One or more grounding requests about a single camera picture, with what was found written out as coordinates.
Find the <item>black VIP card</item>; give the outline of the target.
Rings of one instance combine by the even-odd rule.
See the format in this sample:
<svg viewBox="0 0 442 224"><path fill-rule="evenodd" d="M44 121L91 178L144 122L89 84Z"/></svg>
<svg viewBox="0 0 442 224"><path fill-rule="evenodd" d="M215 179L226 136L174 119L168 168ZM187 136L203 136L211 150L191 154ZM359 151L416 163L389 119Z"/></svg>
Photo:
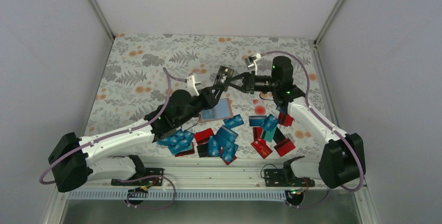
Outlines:
<svg viewBox="0 0 442 224"><path fill-rule="evenodd" d="M233 76L234 69L220 66L215 76L214 85L225 85Z"/></svg>

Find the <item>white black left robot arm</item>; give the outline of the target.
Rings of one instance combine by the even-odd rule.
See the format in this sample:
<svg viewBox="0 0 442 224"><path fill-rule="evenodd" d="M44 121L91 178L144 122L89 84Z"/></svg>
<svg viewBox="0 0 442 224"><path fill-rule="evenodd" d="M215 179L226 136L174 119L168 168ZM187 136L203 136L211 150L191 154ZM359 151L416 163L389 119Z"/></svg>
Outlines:
<svg viewBox="0 0 442 224"><path fill-rule="evenodd" d="M140 184L148 174L141 158L123 151L175 135L201 111L215 107L224 90L219 84L199 90L198 96L176 90L157 110L126 127L80 138L73 132L63 135L48 158L58 191L69 192L93 180Z"/></svg>

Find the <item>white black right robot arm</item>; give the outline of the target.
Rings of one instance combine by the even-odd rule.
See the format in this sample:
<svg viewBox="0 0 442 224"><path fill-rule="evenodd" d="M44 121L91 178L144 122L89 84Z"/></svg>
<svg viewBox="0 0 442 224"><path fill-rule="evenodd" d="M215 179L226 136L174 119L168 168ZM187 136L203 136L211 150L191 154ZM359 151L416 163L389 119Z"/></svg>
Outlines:
<svg viewBox="0 0 442 224"><path fill-rule="evenodd" d="M366 172L362 138L336 126L309 102L308 93L294 84L289 57L274 57L269 76L250 71L228 78L226 83L243 93L271 92L276 106L298 121L320 144L320 158L285 162L285 184L295 186L302 178L311 178L322 180L331 189L341 186L355 192L362 187Z"/></svg>

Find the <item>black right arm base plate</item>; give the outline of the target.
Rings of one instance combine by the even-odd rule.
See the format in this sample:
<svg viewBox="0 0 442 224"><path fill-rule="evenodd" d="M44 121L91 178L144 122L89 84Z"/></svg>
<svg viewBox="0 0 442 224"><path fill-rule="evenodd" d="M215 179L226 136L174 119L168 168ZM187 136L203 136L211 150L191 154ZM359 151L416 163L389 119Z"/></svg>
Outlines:
<svg viewBox="0 0 442 224"><path fill-rule="evenodd" d="M314 187L315 181L309 178L298 178L282 169L264 169L264 182L267 187Z"/></svg>

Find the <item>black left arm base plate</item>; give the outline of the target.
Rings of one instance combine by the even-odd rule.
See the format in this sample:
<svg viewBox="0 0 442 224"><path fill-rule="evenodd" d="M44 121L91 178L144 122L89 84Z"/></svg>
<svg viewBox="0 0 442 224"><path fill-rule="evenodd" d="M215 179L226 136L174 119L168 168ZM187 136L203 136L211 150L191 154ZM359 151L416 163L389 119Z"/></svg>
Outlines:
<svg viewBox="0 0 442 224"><path fill-rule="evenodd" d="M142 175L136 173L131 178L129 178L129 180L135 180L153 175L162 176L163 174L164 174L164 168L146 168L145 174ZM143 180L137 180L134 182L121 182L117 179L112 179L110 184L112 186L161 186L162 183L163 179L151 177Z"/></svg>

